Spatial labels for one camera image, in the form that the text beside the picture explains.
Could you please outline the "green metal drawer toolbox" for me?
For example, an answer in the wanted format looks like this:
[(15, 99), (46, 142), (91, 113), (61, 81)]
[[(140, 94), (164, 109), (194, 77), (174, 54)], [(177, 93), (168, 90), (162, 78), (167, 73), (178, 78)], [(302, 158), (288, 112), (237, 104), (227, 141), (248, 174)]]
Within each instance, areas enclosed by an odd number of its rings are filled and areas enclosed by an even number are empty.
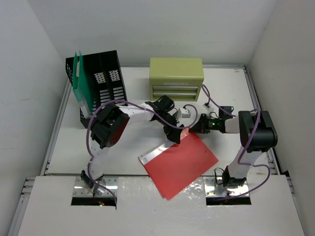
[(197, 101), (204, 70), (201, 58), (151, 58), (149, 83), (151, 99), (163, 95), (174, 101)]

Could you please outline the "red folder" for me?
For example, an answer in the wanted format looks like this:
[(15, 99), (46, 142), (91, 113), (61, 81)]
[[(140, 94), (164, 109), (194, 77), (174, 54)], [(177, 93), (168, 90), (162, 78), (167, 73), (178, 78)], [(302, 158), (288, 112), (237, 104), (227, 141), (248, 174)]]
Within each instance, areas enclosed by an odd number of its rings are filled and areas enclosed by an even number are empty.
[(184, 129), (180, 143), (171, 141), (138, 157), (161, 196), (171, 200), (218, 163), (201, 138)]

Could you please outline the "black three-slot file organizer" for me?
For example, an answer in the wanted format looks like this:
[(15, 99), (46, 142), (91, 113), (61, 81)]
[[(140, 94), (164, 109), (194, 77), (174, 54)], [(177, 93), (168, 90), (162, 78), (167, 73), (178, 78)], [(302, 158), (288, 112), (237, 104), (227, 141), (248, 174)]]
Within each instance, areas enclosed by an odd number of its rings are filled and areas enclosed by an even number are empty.
[[(93, 113), (101, 104), (110, 100), (127, 100), (118, 53), (116, 50), (83, 55), (84, 69), (93, 82), (95, 102)], [(65, 59), (65, 70), (72, 85), (73, 57)], [(85, 119), (80, 109), (80, 121), (87, 128), (90, 118)]]

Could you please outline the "green notebook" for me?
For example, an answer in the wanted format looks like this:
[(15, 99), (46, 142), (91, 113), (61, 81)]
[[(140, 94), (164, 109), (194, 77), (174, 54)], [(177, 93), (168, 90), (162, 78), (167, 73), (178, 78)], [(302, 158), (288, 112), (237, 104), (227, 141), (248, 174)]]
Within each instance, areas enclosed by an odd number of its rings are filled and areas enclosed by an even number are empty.
[(93, 82), (90, 81), (85, 72), (84, 58), (80, 51), (74, 55), (72, 90), (83, 117), (85, 119), (90, 118), (93, 114), (95, 93), (93, 91)]

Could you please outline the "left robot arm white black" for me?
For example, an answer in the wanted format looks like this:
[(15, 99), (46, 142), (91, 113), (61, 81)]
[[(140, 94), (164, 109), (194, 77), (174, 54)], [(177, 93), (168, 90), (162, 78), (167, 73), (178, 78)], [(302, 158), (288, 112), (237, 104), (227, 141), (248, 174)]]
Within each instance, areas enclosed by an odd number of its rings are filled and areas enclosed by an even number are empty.
[(95, 186), (105, 189), (92, 175), (95, 156), (89, 147), (89, 139), (99, 144), (101, 149), (114, 146), (129, 124), (141, 121), (157, 121), (163, 125), (168, 140), (179, 144), (181, 132), (186, 127), (178, 126), (175, 115), (169, 112), (175, 107), (174, 101), (164, 95), (155, 102), (146, 101), (140, 105), (121, 99), (110, 100), (100, 105), (93, 113), (87, 128), (86, 145), (91, 158), (87, 170), (81, 172), (81, 179), (89, 189)]

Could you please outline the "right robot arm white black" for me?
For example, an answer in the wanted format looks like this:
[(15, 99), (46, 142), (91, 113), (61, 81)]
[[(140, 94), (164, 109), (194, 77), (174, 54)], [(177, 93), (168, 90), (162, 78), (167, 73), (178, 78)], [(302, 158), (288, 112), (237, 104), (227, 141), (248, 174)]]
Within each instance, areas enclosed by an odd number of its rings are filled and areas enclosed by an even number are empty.
[(223, 187), (238, 187), (245, 183), (258, 157), (278, 143), (278, 134), (268, 111), (239, 111), (232, 114), (231, 106), (219, 106), (219, 116), (201, 114), (190, 133), (208, 134), (216, 130), (225, 134), (239, 134), (241, 147), (234, 160), (222, 173)]

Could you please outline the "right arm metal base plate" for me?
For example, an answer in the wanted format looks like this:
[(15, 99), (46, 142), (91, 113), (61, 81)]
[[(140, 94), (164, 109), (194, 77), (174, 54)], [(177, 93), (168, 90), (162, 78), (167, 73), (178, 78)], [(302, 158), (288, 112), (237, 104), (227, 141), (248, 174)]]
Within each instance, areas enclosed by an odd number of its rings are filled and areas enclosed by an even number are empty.
[(208, 198), (224, 198), (238, 196), (249, 191), (247, 182), (238, 187), (223, 187), (222, 178), (209, 176), (204, 178), (205, 195)]

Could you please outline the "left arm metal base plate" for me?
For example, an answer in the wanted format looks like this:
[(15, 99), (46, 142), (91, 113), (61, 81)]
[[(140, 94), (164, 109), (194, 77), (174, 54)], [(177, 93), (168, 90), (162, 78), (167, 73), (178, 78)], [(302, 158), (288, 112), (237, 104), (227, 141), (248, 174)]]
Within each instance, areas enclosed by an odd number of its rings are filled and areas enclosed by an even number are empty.
[(103, 177), (100, 181), (100, 185), (104, 186), (106, 189), (103, 187), (93, 187), (90, 189), (82, 180), (80, 177), (77, 177), (74, 183), (74, 188), (72, 192), (72, 196), (75, 198), (82, 198), (82, 197), (103, 197), (103, 198), (109, 198), (112, 197), (113, 195), (110, 193), (110, 191), (114, 194), (117, 195), (117, 190), (118, 190), (118, 177)]

